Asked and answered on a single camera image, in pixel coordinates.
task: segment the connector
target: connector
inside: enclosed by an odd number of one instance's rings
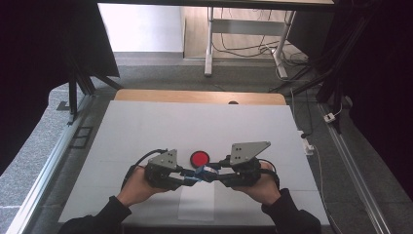
[[[327,123],[331,123],[335,120],[335,116],[332,113],[328,113],[324,115],[324,121]]]
[[[304,149],[304,153],[306,155],[313,155],[313,151],[314,151],[314,147],[307,141],[307,139],[305,137],[302,137],[302,135],[304,134],[303,131],[298,131],[298,135],[302,138],[303,140],[303,149]]]

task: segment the white desk leg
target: white desk leg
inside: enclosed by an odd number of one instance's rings
[[[288,77],[286,72],[285,72],[285,68],[282,64],[282,58],[281,58],[282,47],[285,43],[286,36],[288,35],[289,28],[291,27],[291,22],[292,22],[292,19],[294,17],[294,14],[295,14],[295,11],[289,12],[289,16],[286,19],[285,26],[284,26],[284,29],[283,29],[283,32],[282,32],[282,37],[280,39],[280,43],[277,46],[277,49],[272,51],[273,58],[276,61],[277,71],[279,72],[279,75],[282,79],[286,79]]]
[[[213,8],[208,8],[207,16],[207,45],[206,45],[206,71],[205,76],[212,75],[212,22]]]

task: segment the cable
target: cable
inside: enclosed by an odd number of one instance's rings
[[[231,18],[232,18],[231,8],[228,8],[228,13],[230,14],[230,16],[231,16]]]
[[[286,14],[288,13],[288,11],[285,11],[285,15],[284,15],[284,22],[286,23]]]
[[[343,109],[343,102],[340,103],[340,110],[334,114],[334,116],[340,114],[341,110]]]
[[[143,155],[143,157],[141,157],[141,158],[136,162],[135,166],[136,166],[136,167],[139,166],[139,164],[140,164],[145,158],[151,156],[151,155],[154,154],[154,153],[163,154],[163,153],[165,153],[165,152],[168,152],[168,150],[167,150],[167,149],[155,149],[155,150],[152,150],[152,151],[150,151],[149,153]]]
[[[317,155],[319,156],[319,150],[317,149],[317,147],[315,146],[315,145],[313,145],[313,147],[314,147],[314,149],[316,150],[316,152],[317,152]],[[338,229],[338,231],[341,233],[341,234],[343,234],[343,232],[341,232],[341,230],[340,230],[340,228],[338,227],[338,225],[337,225],[337,223],[335,222],[335,220],[334,220],[334,218],[331,216],[331,213],[330,213],[330,211],[328,210],[328,207],[327,207],[327,205],[325,204],[325,200],[324,200],[324,188],[323,188],[323,184],[322,184],[322,167],[321,167],[321,158],[320,158],[320,156],[319,156],[319,180],[320,180],[320,188],[321,188],[321,199],[322,199],[322,204],[324,205],[324,208],[325,208],[325,210],[327,211],[327,213],[328,213],[328,216],[329,216],[329,219],[334,223],[334,226]],[[336,230],[335,230],[335,228],[334,228],[334,226],[333,225],[331,225],[331,227],[333,227],[333,231],[335,232],[335,233],[337,233],[336,232]]]
[[[271,10],[270,11],[270,14],[269,14],[269,16],[268,16],[268,19],[267,20],[270,20],[270,18],[271,18],[271,13],[273,12],[273,10]],[[223,13],[224,13],[224,8],[221,8],[221,18],[223,19]],[[264,38],[265,38],[265,35],[262,37],[262,39],[261,39],[261,42],[260,42],[260,44],[258,45],[258,46],[251,46],[251,47],[243,47],[243,48],[227,48],[226,46],[225,46],[225,43],[224,43],[224,37],[223,37],[223,33],[220,33],[221,34],[221,43],[222,43],[222,47],[225,49],[225,50],[227,50],[227,51],[243,51],[243,50],[248,50],[248,49],[253,49],[253,48],[258,48],[258,50],[260,50],[260,48],[261,48],[261,46],[262,46],[262,42],[264,41]],[[276,42],[271,42],[271,43],[267,43],[267,44],[275,44],[275,43],[278,43],[279,41],[276,41]],[[244,57],[243,55],[239,55],[239,54],[235,54],[235,53],[229,53],[229,54],[231,54],[231,55],[234,55],[234,56],[239,56],[239,57]]]
[[[309,111],[309,117],[310,117],[310,133],[306,134],[307,136],[310,136],[313,133],[313,118],[311,116],[311,110],[310,110],[310,104],[309,104],[309,94],[306,90],[306,103],[307,103],[307,110]]]
[[[293,78],[294,78],[295,76],[297,76],[297,77],[295,77],[295,79],[290,78],[290,79],[288,79],[288,80],[285,80],[285,79],[282,79],[281,76],[280,76],[280,74],[279,74],[279,66],[280,66],[280,65],[281,65],[281,63],[276,66],[276,75],[277,75],[277,78],[279,78],[279,80],[284,81],[284,82],[310,82],[310,80],[298,80],[299,78],[301,78],[301,77],[302,77],[305,73],[307,73],[308,71],[306,71],[306,72],[305,72],[304,74],[302,74],[302,75],[301,75],[301,74],[299,75],[299,73],[301,73],[303,70],[305,70],[305,69],[307,69],[307,68],[311,68],[310,66],[306,66],[306,67],[302,68],[301,70],[299,70],[298,73],[293,76]]]
[[[269,163],[269,164],[273,167],[274,171],[276,170],[276,166],[274,166],[274,164],[273,164],[272,162],[268,161],[267,159],[258,159],[258,160],[259,160],[259,161],[264,161],[264,162],[266,162],[266,163]]]
[[[299,70],[293,77],[291,77],[289,80],[293,81],[293,80],[298,80],[300,79],[302,76],[304,76],[305,74],[307,74],[309,71],[311,71],[312,67],[311,66],[306,66],[303,67],[301,70]],[[272,88],[268,91],[268,93],[272,93],[274,91],[278,91],[280,88],[282,88],[283,86],[290,84],[290,83],[282,83],[280,85],[278,85],[275,88]]]
[[[237,54],[237,53],[233,53],[233,52],[230,52],[230,51],[222,51],[222,50],[219,50],[219,49],[217,49],[217,48],[215,47],[215,45],[213,44],[213,42],[212,42],[212,47],[213,47],[213,49],[215,49],[217,52],[227,53],[227,54],[231,54],[231,55],[238,56],[238,57],[242,57],[242,58],[253,58],[253,57],[261,56],[262,54],[264,54],[264,53],[268,50],[267,48],[261,48],[260,53],[258,53],[258,54],[255,54],[255,55],[252,55],[252,56],[243,56],[243,55],[240,55],[240,54]]]
[[[298,54],[304,54],[304,53],[302,53],[302,52],[294,53],[290,56],[290,59],[287,59],[286,56],[285,56],[285,52],[282,52],[282,56],[283,56],[282,60],[285,62],[285,64],[287,64],[289,66],[293,66],[293,67],[301,66],[301,65],[308,66],[308,63],[306,61],[301,60],[301,62],[297,62],[297,61],[294,61],[294,60],[291,59],[291,57],[293,55],[298,55]]]
[[[222,92],[226,92],[224,88],[220,87],[219,85],[214,85],[212,84],[212,86],[218,88],[219,90],[221,90]]]

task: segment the sleeve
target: sleeve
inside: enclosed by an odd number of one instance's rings
[[[116,233],[121,222],[130,214],[131,210],[112,196],[99,214],[70,219],[61,226],[58,234]]]
[[[319,220],[306,211],[298,211],[287,188],[280,191],[281,197],[271,206],[262,205],[279,234],[320,234]]]

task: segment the aluminum rail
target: aluminum rail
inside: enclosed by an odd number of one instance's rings
[[[62,156],[64,155],[64,152],[69,146],[70,140],[73,138],[77,128],[79,127],[83,118],[86,116],[86,110],[89,109],[91,102],[92,97],[83,97],[79,106],[80,111],[77,119],[73,122],[72,125],[67,125],[63,129],[63,132],[58,139],[55,148],[52,150],[52,153],[46,161],[45,166],[37,176],[36,181],[33,183],[33,186],[31,187],[22,205],[20,206],[20,209],[13,219],[12,224],[9,226],[6,234],[20,234],[24,232],[37,205],[39,204],[40,199],[43,196],[43,193],[48,187],[49,182],[51,181],[53,174],[55,173],[55,170]]]
[[[324,116],[328,114],[321,104],[319,104],[319,111],[321,115]],[[347,172],[350,175],[350,178],[355,185],[356,191],[362,203],[364,204],[366,211],[371,219],[371,222],[376,229],[378,234],[391,234],[389,225],[387,224],[385,217],[383,216],[382,211],[380,210],[376,199],[370,190],[367,187],[366,182],[357,166],[355,159],[353,158],[352,153],[349,150],[346,142],[343,139],[342,135],[339,135],[337,131],[331,125],[327,125],[327,128],[331,134],[331,137],[334,140],[334,143],[340,153],[340,156],[343,160],[344,165],[346,166]]]

